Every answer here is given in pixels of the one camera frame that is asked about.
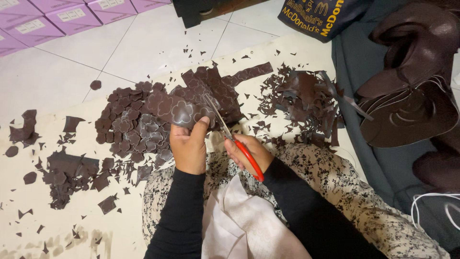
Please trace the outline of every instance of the mcdonald's bag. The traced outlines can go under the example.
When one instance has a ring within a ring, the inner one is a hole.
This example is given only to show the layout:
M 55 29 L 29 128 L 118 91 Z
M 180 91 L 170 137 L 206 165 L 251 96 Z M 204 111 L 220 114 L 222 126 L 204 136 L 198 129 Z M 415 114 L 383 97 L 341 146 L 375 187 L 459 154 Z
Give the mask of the mcdonald's bag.
M 328 42 L 362 17 L 373 0 L 286 0 L 278 19 L 321 42 Z

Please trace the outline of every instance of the white tile floor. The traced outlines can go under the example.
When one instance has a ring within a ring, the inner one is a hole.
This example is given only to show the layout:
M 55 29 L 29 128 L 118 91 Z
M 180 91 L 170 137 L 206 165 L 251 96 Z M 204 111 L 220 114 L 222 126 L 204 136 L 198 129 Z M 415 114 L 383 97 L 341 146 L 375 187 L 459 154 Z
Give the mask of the white tile floor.
M 155 78 L 293 33 L 276 18 L 283 3 L 270 0 L 190 29 L 165 5 L 0 58 L 0 126 L 20 120 L 26 109 L 38 116 L 57 112 L 145 81 L 149 73 Z M 102 88 L 90 90 L 96 79 Z

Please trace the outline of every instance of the scissors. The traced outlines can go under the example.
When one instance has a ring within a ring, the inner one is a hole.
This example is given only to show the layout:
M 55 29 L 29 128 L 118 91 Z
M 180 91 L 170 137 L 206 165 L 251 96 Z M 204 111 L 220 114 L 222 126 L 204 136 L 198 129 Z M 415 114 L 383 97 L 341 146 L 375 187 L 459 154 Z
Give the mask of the scissors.
M 231 141 L 233 141 L 236 146 L 241 150 L 241 152 L 243 152 L 244 156 L 249 160 L 249 162 L 251 163 L 251 165 L 253 166 L 254 170 L 256 171 L 257 175 L 253 175 L 254 178 L 259 181 L 259 182 L 263 182 L 264 181 L 264 174 L 262 173 L 262 170 L 260 169 L 260 166 L 257 164 L 256 160 L 254 159 L 254 157 L 251 155 L 251 153 L 244 147 L 243 143 L 239 142 L 238 140 L 234 139 L 231 135 L 231 132 L 229 130 L 229 128 L 227 127 L 227 125 L 225 124 L 224 122 L 224 119 L 222 118 L 222 116 L 220 116 L 220 113 L 219 111 L 217 110 L 216 106 L 213 104 L 213 102 L 211 101 L 211 98 L 209 98 L 208 95 L 205 95 L 205 99 L 207 101 L 207 103 L 209 104 L 209 106 L 213 109 L 214 113 L 216 114 L 216 117 L 217 117 L 217 122 L 219 123 L 220 125 L 220 128 L 221 130 L 224 132 L 225 136 L 230 139 Z

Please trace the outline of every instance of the purple box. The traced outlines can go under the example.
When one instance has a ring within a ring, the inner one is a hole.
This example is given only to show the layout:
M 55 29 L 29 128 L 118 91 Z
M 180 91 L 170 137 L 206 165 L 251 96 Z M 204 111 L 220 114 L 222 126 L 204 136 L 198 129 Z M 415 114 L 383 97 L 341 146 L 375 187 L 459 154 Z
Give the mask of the purple box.
M 83 0 L 30 0 L 43 13 L 54 12 L 85 3 Z
M 85 4 L 47 13 L 46 17 L 67 35 L 102 26 Z
M 0 28 L 37 19 L 43 14 L 27 0 L 0 0 Z
M 132 2 L 132 5 L 134 6 L 134 8 L 136 8 L 136 11 L 138 11 L 138 13 L 142 13 L 142 12 L 145 12 L 145 11 L 148 11 L 148 10 L 152 10 L 152 9 L 157 8 L 157 7 L 164 6 L 164 5 L 167 5 L 167 4 L 171 3 L 170 0 L 157 0 L 157 1 L 154 1 L 154 0 L 131 0 L 131 2 Z
M 44 16 L 10 26 L 4 31 L 29 47 L 64 36 L 64 33 Z
M 25 48 L 28 46 L 0 30 L 0 57 Z
M 97 0 L 88 3 L 88 7 L 103 24 L 109 24 L 137 14 L 129 0 Z

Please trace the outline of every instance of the white string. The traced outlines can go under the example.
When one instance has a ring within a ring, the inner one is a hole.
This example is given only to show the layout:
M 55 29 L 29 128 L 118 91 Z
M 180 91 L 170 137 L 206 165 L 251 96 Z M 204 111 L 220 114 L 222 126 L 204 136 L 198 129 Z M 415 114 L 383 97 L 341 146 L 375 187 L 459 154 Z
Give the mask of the white string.
M 450 198 L 454 198 L 454 199 L 457 199 L 457 200 L 460 200 L 460 194 L 450 194 L 450 193 L 446 193 L 446 194 L 441 194 L 441 193 L 427 193 L 427 194 L 421 194 L 421 195 L 414 195 L 414 201 L 412 202 L 412 206 L 410 207 L 410 216 L 412 218 L 412 224 L 414 225 L 414 227 L 416 229 L 418 229 L 417 225 L 420 225 L 420 212 L 419 212 L 419 207 L 417 206 L 417 201 L 418 199 L 422 198 L 422 197 L 425 197 L 425 196 L 445 196 L 445 197 L 450 197 Z M 415 210 L 416 210 L 416 213 L 417 213 L 417 223 L 415 223 L 415 219 L 414 219 L 414 207 L 415 207 Z M 452 203 L 446 203 L 444 205 L 444 209 L 445 209 L 445 212 L 446 212 L 446 215 L 447 217 L 449 218 L 449 221 L 452 223 L 452 225 L 460 230 L 460 227 L 454 222 L 454 220 L 452 219 L 452 216 L 450 215 L 450 212 L 449 212 L 449 207 L 452 207 L 454 208 L 456 211 L 460 212 L 460 208 L 457 207 L 456 205 L 452 204 Z

